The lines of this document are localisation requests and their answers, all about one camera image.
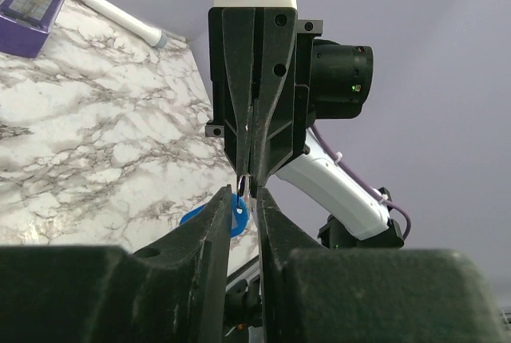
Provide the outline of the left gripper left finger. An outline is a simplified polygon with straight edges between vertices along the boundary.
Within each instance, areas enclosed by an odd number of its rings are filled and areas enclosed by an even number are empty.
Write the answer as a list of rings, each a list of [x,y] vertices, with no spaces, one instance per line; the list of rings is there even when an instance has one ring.
[[[219,342],[232,190],[130,254],[117,246],[4,246],[4,342]]]

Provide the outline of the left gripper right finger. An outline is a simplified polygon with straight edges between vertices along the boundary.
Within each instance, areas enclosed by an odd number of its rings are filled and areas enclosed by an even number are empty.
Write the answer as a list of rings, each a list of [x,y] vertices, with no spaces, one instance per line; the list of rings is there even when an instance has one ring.
[[[257,198],[268,342],[504,342],[475,264],[453,250],[329,250]]]

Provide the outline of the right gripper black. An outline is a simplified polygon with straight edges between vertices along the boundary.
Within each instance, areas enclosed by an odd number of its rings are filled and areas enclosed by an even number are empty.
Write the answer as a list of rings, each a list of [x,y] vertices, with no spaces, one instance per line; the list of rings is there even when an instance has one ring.
[[[223,8],[208,13],[213,118],[210,137],[224,140],[246,175],[266,184],[305,148],[311,118],[313,44],[323,21],[300,20],[294,8]]]

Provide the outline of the blue key tag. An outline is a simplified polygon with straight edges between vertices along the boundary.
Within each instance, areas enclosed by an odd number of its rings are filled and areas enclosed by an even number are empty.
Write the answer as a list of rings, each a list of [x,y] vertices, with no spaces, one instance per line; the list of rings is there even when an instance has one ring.
[[[180,219],[179,225],[186,223],[187,221],[198,215],[206,206],[207,204],[205,203],[189,211]],[[231,238],[233,239],[244,232],[248,225],[249,215],[246,203],[237,194],[232,194],[231,209],[232,209]]]

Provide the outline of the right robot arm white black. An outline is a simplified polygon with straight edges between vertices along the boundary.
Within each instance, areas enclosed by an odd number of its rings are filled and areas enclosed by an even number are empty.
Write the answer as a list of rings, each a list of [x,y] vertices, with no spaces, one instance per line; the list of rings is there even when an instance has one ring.
[[[343,44],[292,8],[216,7],[208,14],[213,117],[237,191],[255,199],[271,176],[328,211],[330,248],[400,248],[387,190],[360,176],[355,148],[375,157],[380,138],[360,127],[378,83],[377,50]]]

